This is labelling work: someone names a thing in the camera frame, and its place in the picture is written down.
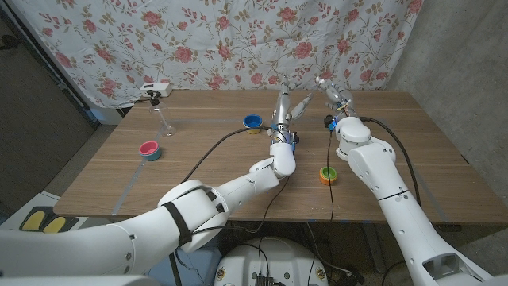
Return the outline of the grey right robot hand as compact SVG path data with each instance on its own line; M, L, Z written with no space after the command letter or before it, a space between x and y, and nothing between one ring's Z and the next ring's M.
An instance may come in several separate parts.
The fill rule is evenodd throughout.
M329 100L326 106L335 112L333 115L333 122L335 124L341 119L357 116L351 91L337 86L321 77L317 77L315 83L319 90L325 92Z

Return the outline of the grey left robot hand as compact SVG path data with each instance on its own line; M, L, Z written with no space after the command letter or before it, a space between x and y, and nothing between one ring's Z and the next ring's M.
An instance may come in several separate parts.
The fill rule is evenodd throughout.
M274 143L296 144L298 139L296 133L290 131L290 124L299 119L306 111L313 93L309 93L292 110L290 99L289 81L286 76L283 77L280 92L271 117L270 134Z

